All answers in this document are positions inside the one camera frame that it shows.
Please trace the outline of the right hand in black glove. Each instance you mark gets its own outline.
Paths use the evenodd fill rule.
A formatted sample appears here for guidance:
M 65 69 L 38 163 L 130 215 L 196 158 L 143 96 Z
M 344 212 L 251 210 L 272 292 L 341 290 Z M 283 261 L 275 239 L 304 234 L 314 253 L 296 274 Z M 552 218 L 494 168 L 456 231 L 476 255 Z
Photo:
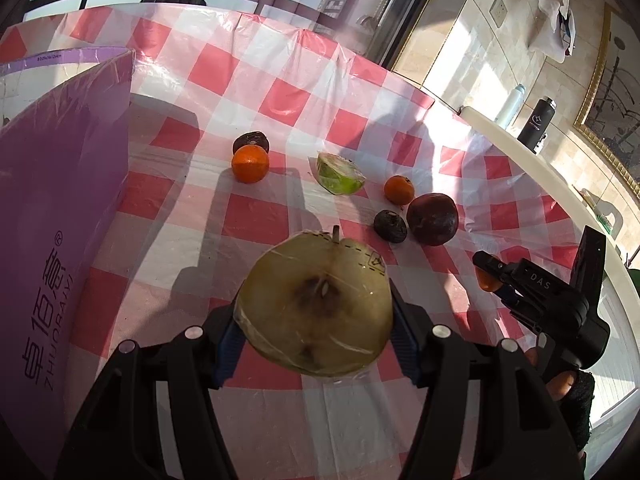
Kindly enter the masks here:
M 591 434 L 590 413 L 596 388 L 594 378 L 579 368 L 563 368 L 552 363 L 547 365 L 546 372 L 556 372 L 554 377 L 544 382 L 582 460 Z

